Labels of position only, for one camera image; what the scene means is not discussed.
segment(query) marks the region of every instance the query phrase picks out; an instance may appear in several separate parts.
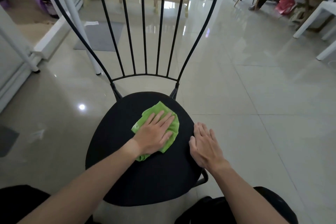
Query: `red plastic bag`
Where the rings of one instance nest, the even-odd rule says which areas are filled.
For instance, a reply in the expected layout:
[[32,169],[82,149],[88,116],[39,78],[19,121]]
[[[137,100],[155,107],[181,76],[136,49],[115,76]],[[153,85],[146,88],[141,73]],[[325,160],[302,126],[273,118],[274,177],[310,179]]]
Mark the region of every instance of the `red plastic bag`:
[[282,15],[287,15],[295,5],[295,0],[280,0],[275,9]]

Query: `green cleaning cloth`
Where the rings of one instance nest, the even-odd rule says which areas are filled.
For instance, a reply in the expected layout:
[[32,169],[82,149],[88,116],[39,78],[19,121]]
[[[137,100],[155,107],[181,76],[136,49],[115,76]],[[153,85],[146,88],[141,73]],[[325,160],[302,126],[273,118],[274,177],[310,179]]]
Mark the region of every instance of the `green cleaning cloth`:
[[[164,110],[165,113],[161,116],[160,120],[166,116],[166,114],[168,112],[171,112],[172,115],[175,116],[173,122],[170,124],[170,126],[168,127],[167,131],[171,131],[173,132],[173,134],[169,137],[168,141],[166,142],[166,144],[160,149],[160,151],[162,153],[165,153],[166,150],[168,150],[168,148],[173,144],[173,142],[175,141],[175,138],[177,136],[177,134],[179,133],[179,126],[180,126],[180,122],[179,119],[176,115],[176,113],[174,113],[172,110],[170,110],[168,107],[166,107],[161,101],[159,101],[156,105],[152,106],[151,108],[145,110],[142,113],[142,117],[136,122],[136,124],[134,124],[134,126],[132,127],[132,131],[133,133],[136,133],[139,128],[146,122],[146,120],[148,119],[148,117],[152,114],[155,113],[155,115],[157,115],[160,111]],[[146,158],[148,158],[150,156],[150,154],[144,154],[139,156],[136,160],[137,161],[143,161]]]

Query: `black cushion seat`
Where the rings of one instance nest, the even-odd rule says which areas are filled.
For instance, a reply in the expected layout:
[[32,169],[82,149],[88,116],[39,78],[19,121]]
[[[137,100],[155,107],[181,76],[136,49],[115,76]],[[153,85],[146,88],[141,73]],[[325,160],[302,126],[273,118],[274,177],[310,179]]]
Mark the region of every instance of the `black cushion seat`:
[[161,101],[179,119],[178,136],[162,154],[135,161],[104,197],[113,205],[148,205],[171,200],[187,193],[197,182],[202,169],[190,155],[189,140],[194,123],[173,98],[158,92],[137,92],[118,100],[97,127],[86,154],[85,168],[106,158],[134,136],[132,126],[144,110]]

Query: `black metal chair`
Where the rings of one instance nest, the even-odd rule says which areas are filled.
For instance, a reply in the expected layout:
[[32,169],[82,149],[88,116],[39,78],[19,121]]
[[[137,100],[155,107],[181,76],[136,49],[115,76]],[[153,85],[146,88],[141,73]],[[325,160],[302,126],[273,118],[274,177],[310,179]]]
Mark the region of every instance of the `black metal chair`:
[[[112,31],[109,15],[104,0],[101,0],[104,13],[107,19],[107,23],[111,32],[112,41],[116,50],[116,54],[119,60],[122,76],[112,79],[105,69],[104,65],[98,59],[96,54],[92,51],[89,44],[84,40],[77,28],[74,26],[70,18],[67,16],[64,8],[61,6],[59,0],[55,0],[58,8],[65,17],[66,21],[70,24],[73,31],[77,34],[78,38],[83,42],[85,47],[91,53],[91,55],[98,62],[105,75],[107,76],[113,93],[116,98],[116,103],[104,116],[99,126],[97,127],[94,136],[92,137],[90,146],[87,151],[85,168],[89,168],[95,163],[99,162],[103,158],[112,154],[124,145],[130,138],[133,137],[131,131],[132,126],[141,117],[142,112],[149,107],[152,107],[159,101],[163,102],[167,107],[173,110],[180,121],[179,134],[175,139],[173,145],[164,153],[155,153],[148,159],[142,162],[134,162],[131,167],[121,176],[121,178],[115,183],[110,191],[105,196],[104,200],[120,206],[134,206],[134,205],[147,205],[158,202],[171,200],[182,196],[187,193],[191,188],[200,184],[204,184],[208,180],[208,175],[205,170],[202,170],[190,155],[189,139],[193,135],[194,123],[183,109],[182,106],[176,102],[176,95],[179,89],[179,82],[182,73],[190,59],[193,51],[195,50],[208,22],[211,14],[214,10],[216,0],[213,0],[210,11],[205,19],[204,25],[192,46],[186,61],[184,62],[178,78],[172,78],[169,76],[169,70],[173,55],[173,49],[179,26],[179,19],[182,9],[183,0],[180,0],[178,15],[176,19],[175,32],[172,41],[172,47],[170,52],[170,58],[168,63],[167,73],[162,75],[158,73],[159,60],[160,60],[160,44],[162,33],[162,19],[164,10],[164,0],[161,3],[161,15],[160,15],[160,30],[159,30],[159,43],[157,50],[157,63],[156,73],[147,73],[147,56],[146,56],[146,34],[145,34],[145,6],[144,0],[141,0],[142,7],[142,25],[143,25],[143,42],[144,42],[144,58],[145,58],[145,73],[137,73],[132,40],[130,34],[130,26],[128,21],[126,0],[123,1],[126,26],[128,31],[128,38],[131,50],[133,74],[126,75],[124,73],[123,64],[120,59],[118,47],[115,41],[115,37]],[[137,92],[127,96],[122,96],[117,90],[114,82],[123,78],[133,76],[158,76],[173,80],[176,82],[174,89],[170,96],[167,96],[158,92]]]

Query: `metal spindle backrest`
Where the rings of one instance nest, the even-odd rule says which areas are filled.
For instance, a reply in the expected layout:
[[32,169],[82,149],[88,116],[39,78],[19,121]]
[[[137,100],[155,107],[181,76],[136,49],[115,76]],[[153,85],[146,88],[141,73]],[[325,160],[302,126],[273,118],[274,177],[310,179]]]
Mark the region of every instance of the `metal spindle backrest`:
[[94,51],[91,49],[91,47],[89,46],[89,44],[85,41],[85,39],[82,37],[82,35],[79,33],[79,31],[77,30],[77,28],[75,27],[75,25],[73,24],[73,22],[71,21],[71,19],[69,18],[69,16],[66,14],[64,8],[62,7],[61,3],[59,0],[55,0],[56,5],[58,6],[58,8],[60,9],[62,15],[65,17],[66,21],[69,23],[69,25],[71,26],[71,28],[73,29],[73,31],[76,33],[76,35],[78,36],[78,38],[82,41],[82,43],[85,45],[85,47],[87,48],[87,50],[91,53],[91,55],[95,58],[95,60],[98,62],[98,64],[100,65],[100,67],[102,68],[102,70],[104,71],[104,73],[106,74],[111,87],[115,93],[116,98],[121,98],[120,94],[118,93],[118,91],[115,88],[114,85],[114,81],[119,80],[119,79],[123,79],[123,78],[127,78],[127,77],[132,77],[132,76],[138,76],[138,75],[151,75],[151,76],[158,76],[158,77],[163,77],[163,78],[167,78],[173,81],[176,81],[176,85],[175,85],[175,89],[173,90],[171,96],[172,97],[176,97],[176,93],[177,90],[179,88],[179,81],[181,79],[182,73],[193,53],[193,51],[195,50],[209,20],[210,17],[212,15],[212,12],[215,8],[216,5],[216,1],[217,0],[213,0],[212,5],[210,7],[209,13],[207,18],[205,19],[205,22],[203,24],[203,27],[201,28],[201,31],[199,32],[199,35],[194,43],[194,45],[192,46],[183,66],[182,69],[179,73],[179,76],[177,79],[169,77],[169,70],[170,70],[170,65],[171,65],[171,60],[172,60],[172,55],[173,55],[173,50],[174,50],[174,45],[175,45],[175,40],[176,40],[176,34],[177,34],[177,29],[179,26],[179,20],[180,20],[180,15],[181,15],[181,10],[182,10],[182,5],[183,5],[183,0],[180,0],[180,4],[179,4],[179,8],[178,8],[178,14],[177,14],[177,19],[176,19],[176,25],[175,25],[175,31],[174,31],[174,37],[173,37],[173,42],[172,42],[172,46],[171,46],[171,51],[170,51],[170,57],[169,57],[169,63],[168,63],[168,68],[167,68],[167,73],[166,75],[160,75],[158,74],[158,69],[159,69],[159,61],[160,61],[160,47],[161,47],[161,36],[162,36],[162,20],[163,20],[163,10],[164,10],[164,0],[161,0],[161,13],[160,13],[160,29],[159,29],[159,42],[158,42],[158,47],[157,47],[157,62],[156,62],[156,73],[152,74],[152,73],[148,73],[147,72],[147,55],[146,55],[146,33],[145,33],[145,4],[144,1],[145,0],[141,0],[141,8],[142,8],[142,27],[143,27],[143,45],[144,45],[144,58],[145,58],[145,73],[137,73],[136,71],[136,67],[135,67],[135,62],[134,62],[134,55],[133,55],[133,46],[132,46],[132,39],[131,39],[131,32],[130,32],[130,26],[129,26],[129,20],[128,20],[128,12],[127,12],[127,4],[126,4],[126,0],[122,0],[123,1],[123,6],[124,6],[124,12],[125,12],[125,19],[126,19],[126,26],[127,26],[127,33],[128,33],[128,40],[129,40],[129,46],[130,46],[130,51],[131,51],[131,57],[132,57],[132,65],[133,65],[133,74],[129,74],[126,75],[124,72],[124,68],[123,68],[123,64],[121,62],[120,59],[120,54],[118,51],[118,47],[117,47],[117,43],[113,34],[113,30],[112,30],[112,26],[111,26],[111,22],[110,22],[110,18],[109,18],[109,14],[107,12],[107,8],[106,8],[106,4],[105,4],[105,0],[101,0],[102,5],[103,5],[103,9],[104,9],[104,13],[107,19],[107,23],[108,23],[108,28],[110,30],[111,33],[111,37],[112,37],[112,41],[113,41],[113,45],[115,47],[115,52],[117,54],[118,57],[118,61],[119,61],[119,65],[120,65],[120,69],[122,72],[122,76],[118,77],[118,78],[114,78],[112,79],[109,75],[109,73],[107,72],[107,70],[105,69],[104,65],[101,63],[101,61],[99,60],[99,58],[96,56],[96,54],[94,53]]

